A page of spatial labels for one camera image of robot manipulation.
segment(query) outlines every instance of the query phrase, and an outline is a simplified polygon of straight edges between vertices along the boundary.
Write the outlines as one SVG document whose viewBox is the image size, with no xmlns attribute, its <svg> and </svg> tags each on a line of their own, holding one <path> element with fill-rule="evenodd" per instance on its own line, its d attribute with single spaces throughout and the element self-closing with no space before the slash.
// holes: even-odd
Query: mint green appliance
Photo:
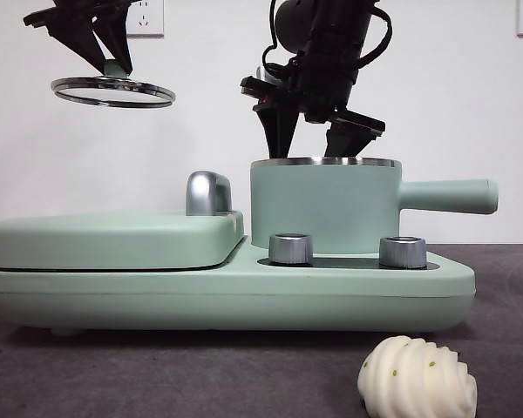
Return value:
<svg viewBox="0 0 523 418">
<path fill-rule="evenodd" d="M 419 268 L 380 264 L 381 239 L 398 234 L 403 208 L 497 202 L 489 180 L 402 183 L 396 161 L 266 160 L 252 164 L 250 239 L 228 180 L 196 172 L 185 211 L 0 222 L 0 316 L 55 331 L 435 331 L 465 318 L 474 272 L 426 252 Z M 309 263 L 272 261 L 278 233 L 309 235 Z"/>
</svg>

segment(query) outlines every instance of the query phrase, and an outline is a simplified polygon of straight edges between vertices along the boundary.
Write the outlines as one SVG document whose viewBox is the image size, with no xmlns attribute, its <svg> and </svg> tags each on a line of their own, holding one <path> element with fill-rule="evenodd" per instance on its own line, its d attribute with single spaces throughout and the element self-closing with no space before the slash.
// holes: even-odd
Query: appliance base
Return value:
<svg viewBox="0 0 523 418">
<path fill-rule="evenodd" d="M 0 271 L 0 316 L 64 330 L 430 332 L 462 321 L 475 294 L 471 268 L 433 253 L 428 260 L 438 268 L 431 270 L 258 262 L 265 258 L 267 250 L 245 239 L 224 263 L 204 269 Z"/>
</svg>

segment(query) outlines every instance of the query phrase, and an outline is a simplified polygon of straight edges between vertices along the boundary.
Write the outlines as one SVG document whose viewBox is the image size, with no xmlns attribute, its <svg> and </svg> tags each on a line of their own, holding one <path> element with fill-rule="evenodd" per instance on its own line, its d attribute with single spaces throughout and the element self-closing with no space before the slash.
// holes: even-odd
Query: saucepan lid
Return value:
<svg viewBox="0 0 523 418">
<path fill-rule="evenodd" d="M 176 99 L 168 89 L 129 78 L 60 78 L 51 88 L 65 100 L 97 106 L 154 109 L 170 106 Z"/>
</svg>

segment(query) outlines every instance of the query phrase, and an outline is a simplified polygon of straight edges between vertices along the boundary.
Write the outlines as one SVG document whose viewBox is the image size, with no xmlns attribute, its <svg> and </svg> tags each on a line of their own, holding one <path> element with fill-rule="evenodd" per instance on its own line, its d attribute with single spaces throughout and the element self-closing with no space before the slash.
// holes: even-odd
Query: metal pot rim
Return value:
<svg viewBox="0 0 523 418">
<path fill-rule="evenodd" d="M 296 157 L 261 159 L 252 163 L 252 168 L 273 165 L 371 165 L 377 167 L 401 168 L 395 159 L 362 157 Z"/>
</svg>

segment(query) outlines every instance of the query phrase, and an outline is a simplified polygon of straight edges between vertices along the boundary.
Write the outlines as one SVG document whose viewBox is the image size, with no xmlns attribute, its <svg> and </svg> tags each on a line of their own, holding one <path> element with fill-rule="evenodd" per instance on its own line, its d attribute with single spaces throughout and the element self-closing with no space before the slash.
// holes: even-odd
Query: metal bracket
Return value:
<svg viewBox="0 0 523 418">
<path fill-rule="evenodd" d="M 187 216 L 214 216 L 233 210 L 230 182 L 216 172 L 193 172 L 186 189 Z"/>
</svg>

